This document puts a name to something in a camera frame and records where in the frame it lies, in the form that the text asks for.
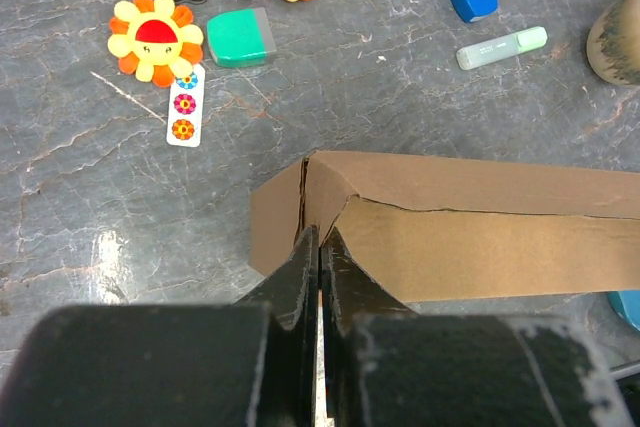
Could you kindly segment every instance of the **gray marble surface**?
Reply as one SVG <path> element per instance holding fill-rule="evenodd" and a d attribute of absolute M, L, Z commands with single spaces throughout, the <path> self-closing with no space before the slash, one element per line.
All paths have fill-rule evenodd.
<path fill-rule="evenodd" d="M 246 264 L 249 192 L 314 149 L 436 154 L 640 171 L 639 95 L 586 64 L 614 0 L 500 0 L 466 25 L 449 0 L 208 0 L 201 26 L 264 6 L 279 56 L 207 57 L 203 141 L 170 147 L 168 92 L 118 72 L 118 0 L 0 0 L 0 379 L 25 334 L 73 302 L 228 302 Z M 543 50 L 458 69 L 457 48 L 534 25 Z M 421 312 L 560 312 L 612 364 L 640 335 L 602 295 L 429 303 Z"/>

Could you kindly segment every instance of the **white card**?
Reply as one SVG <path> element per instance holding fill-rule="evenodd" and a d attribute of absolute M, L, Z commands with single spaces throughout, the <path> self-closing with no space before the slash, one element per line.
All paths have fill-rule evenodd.
<path fill-rule="evenodd" d="M 198 147 L 202 134 L 204 68 L 197 64 L 193 73 L 176 79 L 169 90 L 167 142 L 181 147 Z"/>

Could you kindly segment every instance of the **teal eraser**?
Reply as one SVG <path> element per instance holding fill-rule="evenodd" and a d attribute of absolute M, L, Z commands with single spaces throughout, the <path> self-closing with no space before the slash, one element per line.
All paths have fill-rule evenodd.
<path fill-rule="evenodd" d="M 264 8 L 216 15 L 207 22 L 207 42 L 220 67 L 250 67 L 276 55 L 276 43 Z"/>

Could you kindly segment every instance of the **blue flower sticker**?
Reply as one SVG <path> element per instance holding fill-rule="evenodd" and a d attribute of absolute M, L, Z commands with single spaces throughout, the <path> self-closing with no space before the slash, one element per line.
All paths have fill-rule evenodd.
<path fill-rule="evenodd" d="M 183 79 L 178 79 L 176 83 L 183 89 L 191 90 L 198 85 L 198 76 L 195 72 L 191 72 L 191 75 L 188 75 Z"/>

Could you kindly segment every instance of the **brown cardboard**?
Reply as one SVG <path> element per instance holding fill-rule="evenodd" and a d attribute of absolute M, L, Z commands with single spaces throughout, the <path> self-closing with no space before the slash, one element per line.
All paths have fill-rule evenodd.
<path fill-rule="evenodd" d="M 251 262 L 269 273 L 335 223 L 403 301 L 637 289 L 638 219 L 640 174 L 317 152 L 252 196 Z"/>

